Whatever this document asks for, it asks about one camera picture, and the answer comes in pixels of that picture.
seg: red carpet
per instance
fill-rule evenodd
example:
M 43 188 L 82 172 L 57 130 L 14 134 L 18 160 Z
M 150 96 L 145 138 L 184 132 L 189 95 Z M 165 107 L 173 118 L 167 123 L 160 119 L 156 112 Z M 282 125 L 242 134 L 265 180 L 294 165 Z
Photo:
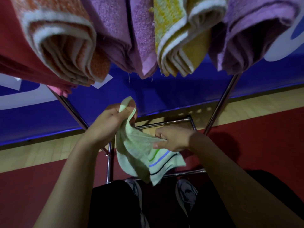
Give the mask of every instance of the red carpet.
M 285 182 L 304 200 L 304 108 L 234 122 L 212 129 L 212 140 L 243 169 L 263 169 Z M 183 153 L 188 168 L 199 168 L 197 159 Z M 32 227 L 50 194 L 65 160 L 0 174 L 1 227 Z M 98 155 L 94 186 L 106 179 L 107 159 Z M 125 178 L 117 162 L 114 179 Z M 199 188 L 206 174 L 191 175 Z M 174 193 L 176 179 L 163 179 L 153 188 L 140 183 L 143 211 L 151 227 L 187 227 Z

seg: shoe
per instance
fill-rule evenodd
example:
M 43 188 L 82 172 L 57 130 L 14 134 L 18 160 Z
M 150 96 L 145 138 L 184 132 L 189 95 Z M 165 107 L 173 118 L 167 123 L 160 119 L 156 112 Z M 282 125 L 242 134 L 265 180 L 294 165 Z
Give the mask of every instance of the shoe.
M 140 224 L 142 228 L 150 228 L 148 220 L 146 218 L 146 216 L 143 214 L 143 210 L 142 210 L 142 192 L 141 192 L 141 188 L 139 186 L 139 184 L 131 179 L 131 178 L 127 178 L 125 180 L 125 182 L 131 187 L 133 193 L 135 194 L 136 197 L 138 197 L 139 199 L 139 207 L 140 207 Z
M 187 217 L 195 204 L 197 193 L 196 188 L 188 180 L 182 178 L 177 181 L 175 195 Z

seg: person's left arm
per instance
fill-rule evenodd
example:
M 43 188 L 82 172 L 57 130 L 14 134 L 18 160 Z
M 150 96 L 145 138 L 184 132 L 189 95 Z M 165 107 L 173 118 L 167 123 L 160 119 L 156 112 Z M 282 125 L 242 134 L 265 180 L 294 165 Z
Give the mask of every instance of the person's left arm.
M 120 113 L 110 105 L 78 140 L 34 227 L 86 227 L 98 151 L 115 136 L 135 107 L 131 101 Z

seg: metal rack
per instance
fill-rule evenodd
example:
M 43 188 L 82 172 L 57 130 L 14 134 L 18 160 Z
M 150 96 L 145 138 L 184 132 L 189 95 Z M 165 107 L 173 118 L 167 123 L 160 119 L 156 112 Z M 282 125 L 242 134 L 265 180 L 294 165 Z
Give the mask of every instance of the metal rack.
M 237 84 L 238 80 L 240 78 L 240 75 L 234 75 L 232 76 L 228 86 L 226 87 L 225 91 L 223 92 L 215 110 L 213 111 L 213 114 L 211 115 L 210 120 L 207 123 L 207 126 L 204 130 L 204 134 L 208 135 L 210 132 L 211 127 L 213 126 L 215 120 L 217 119 L 218 115 L 222 111 L 223 107 L 225 106 L 225 103 L 227 99 L 229 98 L 229 95 L 231 91 L 234 89 L 235 85 Z M 87 123 L 82 119 L 81 115 L 77 112 L 77 110 L 73 107 L 73 105 L 70 103 L 70 101 L 63 97 L 57 95 L 55 92 L 52 91 L 52 93 L 56 96 L 56 98 L 60 101 L 60 103 L 66 108 L 66 110 L 72 115 L 72 117 L 78 122 L 78 124 L 84 129 L 85 131 L 89 128 Z M 188 115 L 187 117 L 179 120 L 173 120 L 173 121 L 167 121 L 167 122 L 158 122 L 143 126 L 137 126 L 135 128 L 142 130 L 146 128 L 156 127 L 156 126 L 164 126 L 171 123 L 177 123 L 177 122 L 187 122 L 189 121 L 192 125 L 192 128 L 196 130 L 195 124 L 192 120 L 191 115 Z M 108 150 L 104 147 L 101 149 L 105 153 L 105 155 L 108 157 L 108 168 L 107 168 L 107 183 L 111 182 L 113 179 L 113 157 L 114 157 L 114 145 L 115 144 L 115 138 L 109 143 Z M 176 176 L 182 176 L 182 175 L 189 175 L 189 174 L 197 174 L 197 173 L 205 173 L 205 169 L 199 169 L 194 171 L 183 171 L 173 174 L 166 174 L 164 177 L 176 177 Z

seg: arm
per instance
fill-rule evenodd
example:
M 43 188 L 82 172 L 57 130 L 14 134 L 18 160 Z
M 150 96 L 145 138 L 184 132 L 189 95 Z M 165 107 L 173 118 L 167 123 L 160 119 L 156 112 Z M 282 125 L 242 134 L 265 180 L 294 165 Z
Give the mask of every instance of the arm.
M 69 155 L 55 187 L 34 227 L 86 227 L 88 225 L 95 163 L 98 151 L 115 136 L 120 124 L 131 114 L 128 106 L 109 106 L 79 139 Z
M 210 138 L 175 126 L 156 130 L 154 148 L 198 156 L 237 227 L 304 227 L 304 221 L 227 157 Z

